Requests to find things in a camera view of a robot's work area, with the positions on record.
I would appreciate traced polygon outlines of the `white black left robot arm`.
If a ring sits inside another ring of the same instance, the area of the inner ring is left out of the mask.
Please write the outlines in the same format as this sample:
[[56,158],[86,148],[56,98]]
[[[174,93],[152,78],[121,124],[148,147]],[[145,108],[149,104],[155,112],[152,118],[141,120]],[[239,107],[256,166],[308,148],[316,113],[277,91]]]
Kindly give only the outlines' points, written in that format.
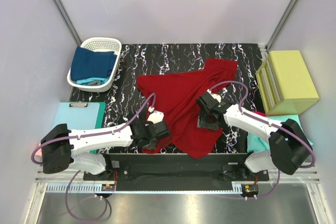
[[56,125],[41,140],[43,173],[55,174],[77,169],[103,180],[113,175],[113,167],[102,154],[91,150],[107,147],[137,146],[154,150],[160,140],[170,136],[164,121],[141,121],[93,130],[70,130],[67,124]]

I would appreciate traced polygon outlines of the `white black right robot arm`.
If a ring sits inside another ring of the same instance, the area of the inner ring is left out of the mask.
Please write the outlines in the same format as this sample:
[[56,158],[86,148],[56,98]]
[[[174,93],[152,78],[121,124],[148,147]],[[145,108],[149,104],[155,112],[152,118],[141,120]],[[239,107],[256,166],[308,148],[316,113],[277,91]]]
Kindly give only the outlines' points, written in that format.
[[312,146],[300,125],[292,120],[272,120],[230,102],[222,102],[217,94],[205,92],[196,100],[200,108],[197,127],[216,131],[224,126],[240,128],[269,145],[261,152],[253,151],[238,167],[239,176],[250,180],[258,172],[276,168],[293,175],[312,155]]

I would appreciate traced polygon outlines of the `red t-shirt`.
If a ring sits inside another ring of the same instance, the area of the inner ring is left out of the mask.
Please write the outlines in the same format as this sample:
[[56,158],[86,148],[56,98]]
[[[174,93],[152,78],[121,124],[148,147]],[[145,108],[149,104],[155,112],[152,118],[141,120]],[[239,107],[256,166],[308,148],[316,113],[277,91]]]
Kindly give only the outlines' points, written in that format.
[[237,66],[237,61],[209,58],[203,70],[137,77],[137,87],[143,96],[156,94],[154,107],[163,112],[171,142],[180,151],[193,158],[212,152],[222,133],[197,127],[196,100],[216,84],[234,80]]

